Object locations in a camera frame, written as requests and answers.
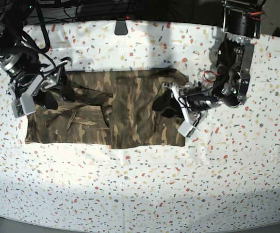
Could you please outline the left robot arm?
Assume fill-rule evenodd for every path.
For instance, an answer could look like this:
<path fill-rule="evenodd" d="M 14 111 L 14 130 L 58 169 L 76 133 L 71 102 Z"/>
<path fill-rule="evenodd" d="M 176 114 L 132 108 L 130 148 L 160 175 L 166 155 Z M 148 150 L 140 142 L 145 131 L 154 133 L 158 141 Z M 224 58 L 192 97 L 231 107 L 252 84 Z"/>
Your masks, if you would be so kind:
<path fill-rule="evenodd" d="M 223 1 L 225 37 L 218 49 L 217 71 L 210 71 L 214 80 L 163 83 L 166 91 L 152 109 L 166 118 L 182 118 L 178 128 L 182 136 L 190 137 L 208 110 L 222 104 L 234 108 L 246 102 L 254 53 L 251 41 L 260 38 L 264 4 L 264 0 Z"/>

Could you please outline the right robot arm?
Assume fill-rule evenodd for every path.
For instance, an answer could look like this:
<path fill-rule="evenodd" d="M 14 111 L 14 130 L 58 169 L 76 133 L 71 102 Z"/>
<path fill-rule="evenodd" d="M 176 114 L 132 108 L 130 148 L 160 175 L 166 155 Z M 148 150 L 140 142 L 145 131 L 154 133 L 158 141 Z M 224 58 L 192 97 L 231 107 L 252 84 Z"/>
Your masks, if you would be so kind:
<path fill-rule="evenodd" d="M 33 11 L 39 19 L 44 48 L 37 46 L 23 30 Z M 58 103 L 54 93 L 65 102 L 75 101 L 75 92 L 65 71 L 65 65 L 72 60 L 65 57 L 55 64 L 47 55 L 50 47 L 38 1 L 0 0 L 0 69 L 10 77 L 7 93 L 13 98 L 11 107 L 16 118 L 34 113 L 37 105 L 56 110 Z"/>

